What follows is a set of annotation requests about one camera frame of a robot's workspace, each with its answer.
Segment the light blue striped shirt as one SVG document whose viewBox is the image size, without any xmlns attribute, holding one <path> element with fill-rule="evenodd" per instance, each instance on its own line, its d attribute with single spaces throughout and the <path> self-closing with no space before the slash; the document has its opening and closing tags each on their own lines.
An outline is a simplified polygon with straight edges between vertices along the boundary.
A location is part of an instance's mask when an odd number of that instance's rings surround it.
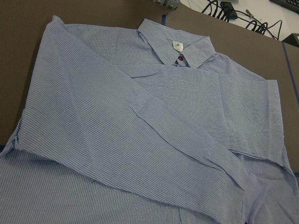
<svg viewBox="0 0 299 224">
<path fill-rule="evenodd" d="M 296 224 L 278 83 L 209 37 L 46 26 L 0 154 L 3 224 Z"/>
</svg>

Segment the black power adapter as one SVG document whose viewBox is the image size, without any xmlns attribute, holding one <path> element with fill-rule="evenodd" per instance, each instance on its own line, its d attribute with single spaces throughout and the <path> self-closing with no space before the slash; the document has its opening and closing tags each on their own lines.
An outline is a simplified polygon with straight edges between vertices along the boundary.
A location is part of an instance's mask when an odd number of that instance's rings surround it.
<svg viewBox="0 0 299 224">
<path fill-rule="evenodd" d="M 231 2 L 222 1 L 220 3 L 221 8 L 223 9 L 224 18 L 226 20 L 236 20 L 238 18 L 236 11 Z"/>
</svg>

